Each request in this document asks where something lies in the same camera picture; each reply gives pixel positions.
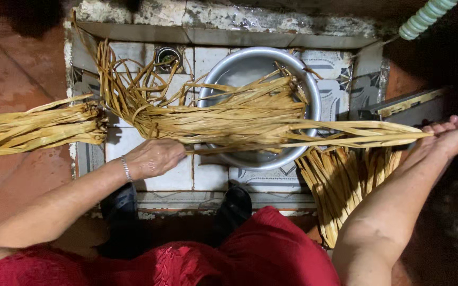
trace aluminum basin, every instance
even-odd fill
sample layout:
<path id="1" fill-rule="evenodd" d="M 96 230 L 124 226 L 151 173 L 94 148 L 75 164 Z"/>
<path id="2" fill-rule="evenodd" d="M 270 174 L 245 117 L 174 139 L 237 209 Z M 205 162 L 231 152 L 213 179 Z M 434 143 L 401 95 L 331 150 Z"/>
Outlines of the aluminum basin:
<path id="1" fill-rule="evenodd" d="M 297 76 L 305 95 L 309 99 L 309 106 L 305 112 L 305 118 L 319 120 L 321 118 L 321 96 L 318 85 L 312 74 L 303 70 L 305 64 L 289 53 L 270 47 L 252 47 L 239 50 L 222 59 L 206 76 L 204 83 L 219 83 L 231 86 L 243 86 L 263 77 L 276 69 L 274 61 L 286 66 L 289 71 Z M 207 97 L 221 93 L 212 88 L 201 88 L 199 97 Z M 212 106 L 225 97 L 200 100 L 199 107 Z M 303 130 L 309 136 L 315 136 L 315 128 Z M 217 145 L 208 144 L 210 148 Z M 234 153 L 217 154 L 226 163 L 250 170 L 267 171 L 282 167 L 297 159 L 305 150 L 304 147 L 284 148 L 282 153 L 275 154 L 266 151 L 244 151 Z"/>

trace silver bracelet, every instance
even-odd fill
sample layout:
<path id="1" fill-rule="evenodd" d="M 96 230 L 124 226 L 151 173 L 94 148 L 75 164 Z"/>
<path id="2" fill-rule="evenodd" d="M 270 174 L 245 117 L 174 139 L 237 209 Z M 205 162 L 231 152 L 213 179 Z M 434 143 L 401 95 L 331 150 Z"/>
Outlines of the silver bracelet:
<path id="1" fill-rule="evenodd" d="M 125 156 L 122 155 L 121 162 L 123 163 L 123 169 L 125 170 L 125 175 L 127 176 L 127 182 L 133 182 L 132 176 L 130 175 L 130 170 L 128 169 L 127 160 L 125 160 Z"/>

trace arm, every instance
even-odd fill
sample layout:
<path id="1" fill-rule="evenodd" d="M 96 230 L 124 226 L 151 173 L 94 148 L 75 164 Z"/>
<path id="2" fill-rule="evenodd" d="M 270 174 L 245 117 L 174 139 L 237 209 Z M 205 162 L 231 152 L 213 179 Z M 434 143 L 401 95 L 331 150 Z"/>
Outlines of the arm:
<path id="1" fill-rule="evenodd" d="M 435 136 L 415 148 L 351 213 L 339 232 L 333 264 L 344 285 L 390 285 L 391 269 L 416 219 L 451 159 L 458 154 L 458 117 L 424 128 Z"/>
<path id="2" fill-rule="evenodd" d="M 132 179 L 164 174 L 185 156 L 174 140 L 147 140 L 125 155 Z M 114 159 L 96 171 L 36 198 L 0 224 L 0 259 L 12 249 L 57 239 L 83 213 L 127 181 L 123 164 Z"/>

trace red skirt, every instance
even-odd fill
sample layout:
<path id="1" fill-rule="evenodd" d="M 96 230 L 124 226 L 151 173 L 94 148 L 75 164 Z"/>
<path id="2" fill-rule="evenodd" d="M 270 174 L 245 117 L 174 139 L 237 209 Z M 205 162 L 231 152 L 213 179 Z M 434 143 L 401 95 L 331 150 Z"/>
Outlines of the red skirt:
<path id="1" fill-rule="evenodd" d="M 260 209 L 219 249 L 172 242 L 130 261 L 87 262 L 34 246 L 0 260 L 0 285 L 195 286 L 203 277 L 221 285 L 340 285 L 326 252 L 273 207 Z"/>

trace hand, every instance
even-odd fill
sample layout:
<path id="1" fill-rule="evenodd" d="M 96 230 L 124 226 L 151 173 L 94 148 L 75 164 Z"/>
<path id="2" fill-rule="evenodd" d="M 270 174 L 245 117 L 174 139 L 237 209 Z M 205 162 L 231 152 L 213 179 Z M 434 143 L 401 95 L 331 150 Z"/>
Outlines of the hand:
<path id="1" fill-rule="evenodd" d="M 420 140 L 421 145 L 431 145 L 434 150 L 445 153 L 449 158 L 458 155 L 458 116 L 450 116 L 450 121 L 423 127 L 423 132 L 435 136 Z"/>
<path id="2" fill-rule="evenodd" d="M 133 180 L 161 176 L 185 157 L 185 147 L 172 139 L 152 139 L 125 155 Z"/>

